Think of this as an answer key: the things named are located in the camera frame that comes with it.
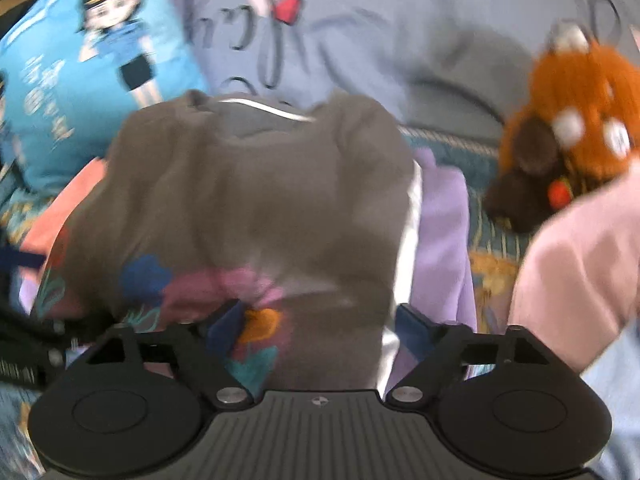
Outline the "pink cloth under plush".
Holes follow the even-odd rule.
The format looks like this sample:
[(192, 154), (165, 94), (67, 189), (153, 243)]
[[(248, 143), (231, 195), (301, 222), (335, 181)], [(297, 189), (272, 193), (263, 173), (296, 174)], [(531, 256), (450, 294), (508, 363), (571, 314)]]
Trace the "pink cloth under plush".
[(639, 316), (639, 163), (544, 222), (515, 281), (508, 323), (585, 370)]

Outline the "grey garment with pink cuffs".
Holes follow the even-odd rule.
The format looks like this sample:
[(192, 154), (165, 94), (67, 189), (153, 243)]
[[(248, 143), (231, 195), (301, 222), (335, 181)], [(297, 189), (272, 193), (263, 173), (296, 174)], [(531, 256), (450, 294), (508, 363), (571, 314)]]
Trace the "grey garment with pink cuffs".
[(340, 93), (313, 110), (190, 91), (132, 113), (58, 233), (32, 312), (198, 322), (248, 390), (382, 389), (414, 161), (395, 119)]

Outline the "folded white garment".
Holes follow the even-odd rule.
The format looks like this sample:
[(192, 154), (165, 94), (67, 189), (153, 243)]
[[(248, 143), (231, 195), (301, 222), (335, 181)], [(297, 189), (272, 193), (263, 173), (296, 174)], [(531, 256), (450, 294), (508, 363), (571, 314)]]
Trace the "folded white garment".
[(400, 304), (408, 304), (411, 297), (416, 248), (419, 244), (419, 228), (422, 206), (422, 168), (413, 162), (413, 175), (407, 190), (409, 208), (402, 228), (393, 281), (390, 312), (382, 333), (382, 353), (378, 363), (376, 391), (382, 398), (390, 382), (394, 362), (400, 348), (395, 330), (395, 314)]

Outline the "folded purple garment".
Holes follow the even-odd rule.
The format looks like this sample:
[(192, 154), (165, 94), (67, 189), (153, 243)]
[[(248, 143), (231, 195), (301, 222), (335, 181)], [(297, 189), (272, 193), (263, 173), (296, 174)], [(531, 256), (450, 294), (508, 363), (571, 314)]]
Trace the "folded purple garment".
[[(422, 168), (422, 206), (408, 304), (436, 322), (473, 325), (476, 316), (466, 254), (469, 214), (462, 174), (438, 166), (426, 148), (412, 157)], [(32, 310), (47, 263), (40, 271), (25, 271), (21, 275), (17, 301), (26, 313)], [(400, 345), (386, 392), (415, 365), (416, 359)]]

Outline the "light blue garment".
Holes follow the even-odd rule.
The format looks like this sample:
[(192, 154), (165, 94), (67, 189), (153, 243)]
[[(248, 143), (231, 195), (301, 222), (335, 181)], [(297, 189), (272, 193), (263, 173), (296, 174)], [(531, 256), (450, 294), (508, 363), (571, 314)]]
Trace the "light blue garment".
[(591, 464), (603, 479), (639, 478), (639, 322), (632, 322), (582, 373), (612, 417), (612, 434)]

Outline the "grey printed sofa cover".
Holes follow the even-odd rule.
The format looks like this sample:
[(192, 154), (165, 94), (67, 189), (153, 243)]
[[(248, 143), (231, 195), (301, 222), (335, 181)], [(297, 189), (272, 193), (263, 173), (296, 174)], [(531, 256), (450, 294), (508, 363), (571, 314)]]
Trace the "grey printed sofa cover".
[(496, 142), (556, 25), (639, 56), (639, 0), (174, 0), (208, 88), (309, 108), (335, 92)]

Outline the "folded coral pink garment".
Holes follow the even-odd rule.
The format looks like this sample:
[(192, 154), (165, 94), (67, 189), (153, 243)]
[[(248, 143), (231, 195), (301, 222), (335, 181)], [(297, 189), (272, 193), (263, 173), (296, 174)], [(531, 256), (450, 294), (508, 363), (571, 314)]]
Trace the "folded coral pink garment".
[(82, 168), (46, 210), (35, 220), (24, 237), (21, 250), (49, 255), (54, 241), (74, 209), (104, 178), (107, 161), (95, 158)]

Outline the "red panda plush toy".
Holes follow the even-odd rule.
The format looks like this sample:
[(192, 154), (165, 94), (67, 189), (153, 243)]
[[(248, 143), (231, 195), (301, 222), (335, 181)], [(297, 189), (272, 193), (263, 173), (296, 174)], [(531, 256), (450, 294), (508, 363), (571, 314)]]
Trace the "red panda plush toy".
[(639, 157), (639, 70), (576, 22), (552, 28), (529, 99), (504, 126), (487, 217), (529, 233)]

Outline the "blue cartoon police cushion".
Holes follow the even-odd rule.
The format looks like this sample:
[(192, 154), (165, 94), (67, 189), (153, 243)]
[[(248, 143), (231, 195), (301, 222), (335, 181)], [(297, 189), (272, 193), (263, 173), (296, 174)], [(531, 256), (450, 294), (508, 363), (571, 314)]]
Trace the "blue cartoon police cushion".
[(2, 154), (55, 194), (131, 113), (205, 87), (171, 0), (37, 0), (1, 40)]

